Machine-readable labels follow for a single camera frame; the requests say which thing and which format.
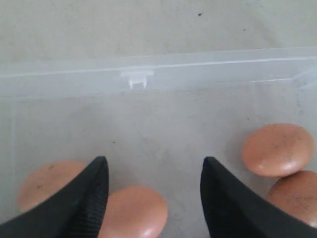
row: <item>egg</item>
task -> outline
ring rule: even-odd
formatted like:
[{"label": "egg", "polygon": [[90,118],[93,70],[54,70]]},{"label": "egg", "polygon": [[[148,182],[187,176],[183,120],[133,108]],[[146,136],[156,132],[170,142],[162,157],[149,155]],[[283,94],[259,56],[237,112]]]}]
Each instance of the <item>egg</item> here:
[{"label": "egg", "polygon": [[85,167],[78,161],[55,161],[32,172],[21,185],[17,205],[26,212],[39,205],[73,180]]},{"label": "egg", "polygon": [[281,178],[267,200],[284,212],[317,228],[317,174],[300,171]]},{"label": "egg", "polygon": [[155,191],[134,186],[108,198],[99,238],[156,238],[167,220],[167,204]]},{"label": "egg", "polygon": [[284,177],[305,167],[314,151],[314,139],[304,128],[278,123],[250,134],[241,154],[250,171],[265,177]]}]

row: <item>brown egg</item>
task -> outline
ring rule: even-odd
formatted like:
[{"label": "brown egg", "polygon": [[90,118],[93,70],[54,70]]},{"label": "brown egg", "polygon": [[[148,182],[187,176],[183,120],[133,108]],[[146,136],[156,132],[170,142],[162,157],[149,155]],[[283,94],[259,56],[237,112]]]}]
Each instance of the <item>brown egg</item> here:
[{"label": "brown egg", "polygon": [[99,238],[156,238],[167,220],[167,204],[146,187],[128,187],[108,198]]},{"label": "brown egg", "polygon": [[86,165],[77,161],[55,161],[36,169],[19,189],[17,205],[20,211],[28,211],[44,202],[75,178]]},{"label": "brown egg", "polygon": [[267,200],[284,212],[317,228],[317,174],[300,171],[281,178]]},{"label": "brown egg", "polygon": [[289,123],[270,124],[245,140],[242,161],[260,176],[283,177],[305,167],[314,151],[314,139],[304,128]]}]

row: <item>plastic latch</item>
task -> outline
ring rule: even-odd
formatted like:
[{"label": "plastic latch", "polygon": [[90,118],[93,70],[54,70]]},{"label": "plastic latch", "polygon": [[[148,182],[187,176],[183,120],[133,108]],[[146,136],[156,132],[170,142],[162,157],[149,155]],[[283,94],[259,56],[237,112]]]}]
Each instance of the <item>plastic latch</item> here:
[{"label": "plastic latch", "polygon": [[153,76],[154,72],[151,70],[139,70],[139,71],[123,71],[121,77],[129,78],[129,86],[133,89],[133,85],[142,84],[145,89],[148,83],[148,76]]}]

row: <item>plastic box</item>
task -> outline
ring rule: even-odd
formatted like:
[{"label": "plastic box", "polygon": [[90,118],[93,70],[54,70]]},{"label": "plastic box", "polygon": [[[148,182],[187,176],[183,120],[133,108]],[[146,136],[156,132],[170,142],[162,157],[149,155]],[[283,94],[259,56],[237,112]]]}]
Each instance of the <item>plastic box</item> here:
[{"label": "plastic box", "polygon": [[111,191],[141,184],[168,201],[161,237],[204,238],[205,156],[265,195],[274,180],[240,161],[246,136],[292,122],[317,138],[317,48],[2,64],[0,98],[1,221],[35,167],[106,155]]}]

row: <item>white surface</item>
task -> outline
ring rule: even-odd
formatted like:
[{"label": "white surface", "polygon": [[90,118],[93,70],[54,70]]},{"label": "white surface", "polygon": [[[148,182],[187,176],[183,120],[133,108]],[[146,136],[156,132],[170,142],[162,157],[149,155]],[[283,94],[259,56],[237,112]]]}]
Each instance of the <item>white surface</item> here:
[{"label": "white surface", "polygon": [[[135,76],[149,71],[145,88],[130,88],[123,74],[142,82]],[[167,200],[161,237],[206,238],[204,157],[215,156],[264,196],[274,180],[244,168],[242,142],[274,122],[300,124],[317,138],[316,76],[317,48],[3,64],[0,184],[8,194],[0,219],[14,216],[12,198],[35,167],[106,155],[110,191],[145,185]]]},{"label": "white surface", "polygon": [[0,0],[0,62],[316,46],[316,9],[315,0]]}]

